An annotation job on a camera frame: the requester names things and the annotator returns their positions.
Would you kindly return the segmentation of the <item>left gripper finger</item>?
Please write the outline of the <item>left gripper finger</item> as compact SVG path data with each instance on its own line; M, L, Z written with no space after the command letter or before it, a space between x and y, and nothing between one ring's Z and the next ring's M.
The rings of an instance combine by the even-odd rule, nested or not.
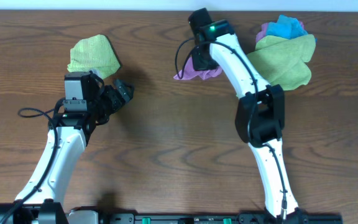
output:
M113 83L116 87L117 94L121 97L121 99L123 101L123 104L128 103L129 101L126 101L127 100L127 90L126 90L126 87L124 86L125 82L122 80L116 79L116 80L114 80Z
M127 90L127 100L126 101L131 101L134 97L134 85L130 84L130 83L124 83L124 86L126 87Z

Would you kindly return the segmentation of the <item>purple microfiber cloth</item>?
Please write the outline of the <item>purple microfiber cloth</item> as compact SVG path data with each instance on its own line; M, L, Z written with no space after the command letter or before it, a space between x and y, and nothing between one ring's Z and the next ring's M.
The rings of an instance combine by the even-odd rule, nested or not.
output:
M217 77L222 72L223 72L223 70L220 66L218 66L216 69L212 69L212 70L197 71L193 68L192 57L190 57L188 59L188 61L186 62L185 69L184 69L184 75L183 75L182 79L183 80L191 80L193 78L200 77L202 80L206 80L209 78Z

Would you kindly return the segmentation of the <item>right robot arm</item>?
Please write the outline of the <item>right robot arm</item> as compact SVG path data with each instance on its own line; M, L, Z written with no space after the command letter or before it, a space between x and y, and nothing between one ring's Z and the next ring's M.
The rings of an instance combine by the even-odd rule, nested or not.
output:
M265 208L281 223L296 212L295 200L283 156L285 96L280 85L271 85L251 64L237 35L226 20L213 21L205 8L194 11L188 23L195 38L190 56L196 69L222 68L239 99L235 127L254 154L265 192Z

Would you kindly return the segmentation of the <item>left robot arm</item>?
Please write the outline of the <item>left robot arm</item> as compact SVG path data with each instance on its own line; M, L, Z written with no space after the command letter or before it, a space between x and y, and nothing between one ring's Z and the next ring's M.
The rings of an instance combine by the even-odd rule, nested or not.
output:
M71 72L64 79L65 97L48 120L42 156L28 183L12 203L0 203L0 223L99 223L96 210L63 210L72 173L97 126L133 99L134 86L122 80L105 85L93 71Z

